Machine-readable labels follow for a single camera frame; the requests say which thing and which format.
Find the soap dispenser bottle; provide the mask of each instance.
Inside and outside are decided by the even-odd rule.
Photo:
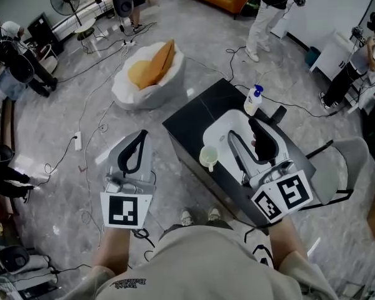
[[[249,90],[249,94],[247,95],[246,101],[244,102],[244,110],[249,116],[253,116],[256,113],[258,107],[262,103],[263,99],[261,97],[261,93],[264,91],[262,86],[255,84]]]

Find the black pants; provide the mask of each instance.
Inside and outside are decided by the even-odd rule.
[[[0,167],[0,194],[9,198],[23,198],[33,186],[19,187],[6,180],[28,183],[30,178],[10,167]]]
[[[57,84],[57,81],[53,78],[53,76],[47,72],[47,70],[39,63],[39,61],[35,58],[32,51],[27,50],[24,53],[24,56],[26,59],[29,60],[29,62],[32,64],[32,67],[35,71],[35,75],[37,75],[45,85],[47,86],[55,86]],[[41,85],[41,83],[33,79],[29,84],[29,87],[36,93],[42,95],[42,96],[48,96],[49,92]]]
[[[347,63],[342,71],[333,79],[324,96],[325,104],[330,107],[334,102],[341,103],[353,82],[363,75],[365,75],[365,73],[359,74],[350,62]]]
[[[233,230],[232,227],[223,220],[207,221],[206,226]],[[170,233],[171,231],[179,228],[185,228],[185,226],[183,226],[182,224],[173,224],[169,229],[164,231],[159,240],[161,240],[167,233]]]

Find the black table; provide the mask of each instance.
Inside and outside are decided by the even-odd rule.
[[[221,79],[175,112],[163,125],[171,137],[179,160],[203,182],[232,216],[244,223],[262,226],[267,220],[251,202],[255,192],[250,187],[239,184],[221,163],[215,164],[214,171],[209,172],[199,162],[205,130],[228,110],[237,109],[245,113],[245,99],[245,95],[231,83]],[[260,109],[254,117],[262,121],[269,119]],[[279,127],[275,124],[271,126],[285,140],[289,157],[297,170],[303,170],[310,180],[316,171],[315,167]]]

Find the yellow pillow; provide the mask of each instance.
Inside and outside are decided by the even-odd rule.
[[[143,77],[143,73],[150,65],[151,61],[140,60],[129,68],[127,71],[127,77],[131,80],[132,83],[139,85],[140,80]]]
[[[174,40],[168,41],[153,57],[150,65],[143,72],[140,82],[137,84],[142,90],[158,83],[167,73],[173,63],[175,55]]]

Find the white pants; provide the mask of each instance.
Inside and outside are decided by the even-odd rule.
[[[257,43],[266,45],[268,41],[268,34],[270,30],[283,17],[284,10],[268,6],[263,0],[258,10],[256,20],[252,24],[249,37],[246,41],[246,48],[252,53],[257,53]]]

